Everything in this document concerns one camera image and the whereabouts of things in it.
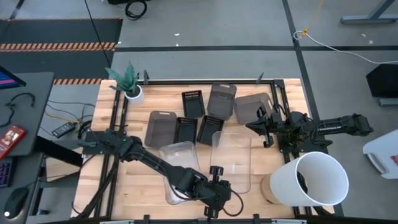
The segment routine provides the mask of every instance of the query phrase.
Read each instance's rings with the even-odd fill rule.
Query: wooden table
[[[284,83],[290,110],[308,113],[300,79],[285,79]],[[101,83],[91,125],[94,131],[103,131],[109,127],[115,95],[115,91],[109,88],[110,85],[115,85],[115,81],[103,80]],[[238,88],[236,97],[265,92],[272,98],[270,85],[244,84],[236,86]],[[148,85],[142,86],[142,88],[146,97],[145,102],[137,106],[129,105],[126,131],[128,135],[137,136],[144,140],[151,111],[173,111],[177,116],[183,117],[181,92],[202,90],[203,100],[205,106],[207,106],[211,85]],[[279,91],[277,93],[281,103],[281,94]],[[120,121],[123,99],[124,95],[121,95],[116,124],[119,124]],[[264,137],[258,136],[245,126],[239,125],[235,115],[225,122],[223,131],[247,133],[252,137],[251,189],[248,193],[241,194],[244,200],[244,210],[240,216],[234,218],[252,218],[255,213],[258,213],[261,218],[294,217],[292,207],[270,204],[263,199],[259,189],[260,180],[264,175],[274,172],[278,167],[285,164],[283,155],[279,152],[277,141],[271,148],[265,149],[262,145]],[[159,155],[159,150],[150,148],[148,150]],[[197,142],[196,151],[200,169],[203,173],[207,173],[210,167],[211,147]],[[75,196],[75,208],[78,211],[84,209],[97,191],[102,163],[103,156],[96,156],[81,170]],[[105,204],[106,200],[103,200],[101,214],[104,214]],[[141,162],[120,163],[112,219],[142,220],[143,216],[147,214],[150,215],[151,219],[163,220],[204,218],[204,207],[204,204],[200,201],[169,205],[165,200],[164,182],[161,175]],[[225,209],[229,213],[236,213],[240,209],[240,202],[235,195],[227,202]],[[232,217],[221,211],[219,218]]]

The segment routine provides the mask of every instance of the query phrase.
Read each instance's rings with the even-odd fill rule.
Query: computer monitor
[[[26,82],[8,72],[5,68],[0,66],[0,90],[6,88],[15,88],[26,86]]]

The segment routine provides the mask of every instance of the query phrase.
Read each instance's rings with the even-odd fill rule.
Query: white pot
[[[142,90],[141,86],[137,85],[137,87],[139,89],[138,96],[129,97],[129,96],[127,96],[126,92],[124,92],[124,97],[126,97],[132,105],[139,105],[142,102],[144,102],[144,100],[145,100],[145,94],[144,94],[144,91]]]

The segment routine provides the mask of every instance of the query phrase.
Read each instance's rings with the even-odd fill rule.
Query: desk
[[[64,149],[44,138],[38,137],[39,127],[43,118],[43,113],[49,99],[54,74],[47,73],[22,73],[15,74],[24,80],[27,85],[25,87],[0,90],[0,123],[8,119],[9,110],[4,106],[10,99],[20,93],[32,93],[35,95],[34,107],[30,107],[31,99],[29,96],[20,96],[15,100],[15,114],[11,120],[11,124],[21,126],[26,130],[25,136],[15,145],[15,148],[7,155],[7,157],[15,157],[14,176],[11,186],[0,188],[0,223],[25,223],[28,215],[35,215],[39,206],[37,198],[40,198],[40,184],[34,183],[40,175],[44,154],[61,159],[75,165],[81,165],[81,156],[75,152]],[[0,128],[0,135],[3,135],[10,127]],[[24,208],[21,213],[9,220],[2,213],[4,205],[16,188],[25,187],[30,184],[29,194],[25,201]]]
[[[184,84],[175,80],[150,80],[156,85],[144,85],[142,89],[145,93],[145,101],[141,105],[129,105],[127,108],[125,130],[127,135],[134,135],[145,138],[149,114],[154,110],[173,111],[177,116],[183,117],[183,106],[181,92],[201,90],[203,101],[207,106],[211,85],[191,85]],[[256,93],[268,93],[272,97],[270,85],[256,85],[255,80],[236,84],[238,90],[236,97],[253,95]],[[284,85],[287,93],[291,111],[308,113],[307,102],[304,97],[303,88],[299,79],[285,79]],[[115,91],[110,89],[110,85],[115,85],[113,80],[104,80],[101,83],[94,118],[91,125],[94,131],[104,131],[109,127]],[[282,104],[282,94],[277,91],[280,104]],[[124,95],[121,95],[119,102],[116,124],[121,119],[121,110]],[[264,175],[274,172],[278,167],[285,164],[283,155],[279,152],[277,143],[271,148],[265,149],[262,145],[263,136],[257,136],[248,128],[238,124],[235,115],[224,123],[223,131],[247,133],[252,137],[251,149],[251,189],[246,194],[241,194],[244,200],[243,213],[238,217],[229,217],[220,212],[219,218],[252,218],[253,214],[258,213],[261,218],[292,218],[294,213],[292,207],[285,205],[272,205],[263,199],[260,193],[259,183]],[[159,155],[159,150],[147,148],[150,152]],[[210,167],[211,147],[196,144],[197,156],[201,172],[208,172]],[[75,195],[75,208],[81,211],[85,208],[92,196],[98,189],[103,156],[96,156],[89,161],[80,172],[80,179]],[[103,200],[102,212],[105,210],[106,200]],[[236,213],[240,208],[240,202],[234,195],[227,202],[225,209],[230,213]],[[144,215],[150,215],[150,219],[196,219],[204,218],[204,204],[201,202],[185,202],[180,205],[169,205],[165,201],[165,190],[163,178],[157,172],[148,168],[141,162],[125,162],[119,164],[116,190],[114,194],[114,205],[112,219],[135,219],[142,220]]]

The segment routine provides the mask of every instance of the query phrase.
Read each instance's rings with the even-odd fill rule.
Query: concrete floor
[[[106,1],[87,1],[93,17],[124,17],[122,9]],[[341,16],[368,14],[380,1],[326,0],[309,34],[329,45],[398,45],[396,23],[339,24]],[[8,18],[17,2],[2,0],[0,4],[4,7],[0,7],[0,17]],[[318,0],[289,0],[297,29],[311,21],[318,3]],[[398,2],[388,9],[388,13],[398,13]],[[25,0],[17,15],[17,18],[54,17],[88,17],[88,14],[82,0]],[[120,47],[174,47],[176,44],[292,46],[280,0],[149,1],[148,12],[141,20],[124,20],[120,41]],[[300,40],[300,44],[315,45],[308,39]],[[398,60],[398,51],[357,53],[372,60]],[[344,134],[328,137],[334,142],[329,147],[330,154],[341,162],[350,180],[349,194],[342,203],[345,215],[398,220],[398,180],[383,179],[362,154],[364,144],[398,128],[398,108],[379,107],[366,83],[365,76],[377,65],[336,52],[303,52],[303,56],[321,119],[359,113],[367,116],[375,129],[366,138]],[[146,69],[151,78],[257,78],[261,72],[264,72],[264,78],[302,77],[294,51],[116,52],[112,68],[124,71],[129,60],[137,71]],[[97,94],[98,86],[55,86],[50,99],[95,103]],[[76,114],[82,109],[79,105],[55,106]],[[53,130],[62,123],[45,118],[42,127]],[[42,131],[40,135],[51,139]],[[65,137],[73,138],[76,138],[75,134]],[[56,193],[46,193],[49,196],[44,196],[40,208],[51,208],[52,213],[30,222],[67,219],[65,210],[70,211],[74,196],[74,188],[68,189],[58,189],[59,192],[69,192],[70,196],[57,205],[46,200]]]

